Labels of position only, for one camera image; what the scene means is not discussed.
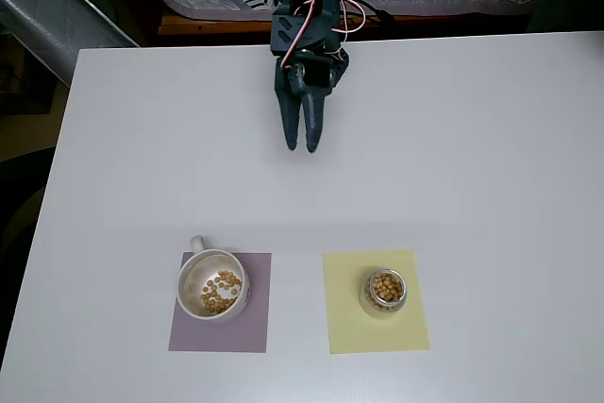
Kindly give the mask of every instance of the white mug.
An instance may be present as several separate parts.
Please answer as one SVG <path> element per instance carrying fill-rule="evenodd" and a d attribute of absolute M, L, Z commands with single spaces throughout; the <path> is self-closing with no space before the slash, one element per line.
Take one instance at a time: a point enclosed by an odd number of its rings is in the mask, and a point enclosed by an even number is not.
<path fill-rule="evenodd" d="M 242 312 L 249 299 L 249 278 L 245 269 L 237 257 L 230 252 L 221 249 L 206 249 L 203 239 L 199 235 L 191 238 L 191 249 L 193 256 L 182 265 L 178 273 L 176 289 L 178 304 L 190 316 L 198 320 L 220 323 L 233 319 Z M 215 278 L 220 278 L 218 272 L 221 270 L 232 272 L 241 281 L 241 289 L 235 289 L 237 299 L 232 306 L 222 313 L 214 314 L 205 308 L 200 296 L 203 288 L 209 286 L 208 281 L 213 282 Z M 233 297 L 231 289 L 217 288 L 216 292 L 222 297 Z"/>

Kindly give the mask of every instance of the mug handle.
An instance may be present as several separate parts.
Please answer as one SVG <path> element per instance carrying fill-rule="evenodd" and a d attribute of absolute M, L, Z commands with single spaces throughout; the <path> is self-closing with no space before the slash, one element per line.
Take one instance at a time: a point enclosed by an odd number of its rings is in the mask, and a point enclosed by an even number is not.
<path fill-rule="evenodd" d="M 195 235 L 191 238 L 191 250 L 194 254 L 198 254 L 205 249 L 204 240 L 200 235 Z"/>

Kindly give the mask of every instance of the floor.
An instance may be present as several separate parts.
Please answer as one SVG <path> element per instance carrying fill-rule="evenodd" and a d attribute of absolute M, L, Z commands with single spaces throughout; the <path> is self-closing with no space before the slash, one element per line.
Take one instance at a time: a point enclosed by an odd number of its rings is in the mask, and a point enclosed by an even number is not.
<path fill-rule="evenodd" d="M 0 161 L 57 144 L 69 89 L 58 82 L 49 113 L 0 116 Z M 0 250 L 38 217 L 43 190 L 33 195 L 8 224 Z"/>

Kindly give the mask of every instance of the robotic arm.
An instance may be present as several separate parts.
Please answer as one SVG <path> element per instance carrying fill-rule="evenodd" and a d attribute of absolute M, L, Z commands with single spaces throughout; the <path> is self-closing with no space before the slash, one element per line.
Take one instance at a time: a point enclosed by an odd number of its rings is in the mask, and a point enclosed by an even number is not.
<path fill-rule="evenodd" d="M 340 4 L 341 0 L 275 0 L 271 26 L 271 52 L 277 56 L 275 92 L 291 150 L 297 143 L 300 108 L 307 149 L 316 150 L 325 98 L 348 67 L 348 55 L 335 31 L 340 26 Z"/>

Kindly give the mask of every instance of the cable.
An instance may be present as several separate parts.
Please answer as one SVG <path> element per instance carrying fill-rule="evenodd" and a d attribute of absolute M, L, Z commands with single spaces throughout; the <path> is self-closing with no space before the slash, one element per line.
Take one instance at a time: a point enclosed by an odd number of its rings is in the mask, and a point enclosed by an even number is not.
<path fill-rule="evenodd" d="M 356 18 L 362 18 L 362 14 L 360 13 L 355 13 L 354 11 L 348 11 L 348 16 L 354 16 Z M 370 23 L 373 23 L 375 25 L 379 25 L 380 27 L 384 27 L 385 24 L 382 23 L 381 21 L 378 21 L 376 18 L 374 18 L 373 16 L 365 16 L 365 19 L 367 21 L 369 21 Z"/>
<path fill-rule="evenodd" d="M 335 27 L 331 29 L 334 32 L 345 33 L 347 35 L 349 33 L 354 33 L 354 32 L 358 32 L 359 30 L 361 30 L 362 27 L 365 25 L 365 22 L 367 21 L 367 16 L 365 15 L 365 10 L 356 1 L 354 1 L 354 0 L 344 0 L 344 1 L 347 2 L 348 4 L 352 5 L 354 8 L 356 8 L 362 14 L 362 23 L 357 28 L 348 30 L 347 20 L 346 20 L 346 17 L 344 16 L 344 24 L 346 25 L 346 30 L 341 30 L 340 28 L 335 28 Z"/>
<path fill-rule="evenodd" d="M 371 5 L 366 0 L 352 0 L 352 1 L 358 2 L 359 4 L 371 9 L 376 14 L 377 18 L 385 25 L 394 26 L 394 27 L 403 26 L 396 20 L 396 18 L 392 14 L 390 14 L 385 9 L 375 8 L 373 5 Z"/>
<path fill-rule="evenodd" d="M 304 24 L 300 27 L 300 30 L 298 31 L 297 35 L 295 36 L 294 40 L 292 41 L 292 45 L 287 50 L 287 53 L 285 54 L 285 57 L 283 57 L 283 60 L 281 61 L 281 70 L 292 68 L 291 66 L 289 66 L 289 67 L 286 68 L 285 67 L 285 62 L 290 58 L 290 56 L 294 52 L 295 47 L 298 45 L 298 42 L 302 38 L 302 35 L 304 35 L 304 32 L 306 31 L 306 29 L 309 28 L 310 19 L 312 19 L 312 14 L 314 13 L 315 1 L 314 0 L 307 0 L 303 5 L 306 5 L 306 4 L 310 5 L 309 6 L 309 14 L 307 14 L 306 19 L 304 20 Z"/>

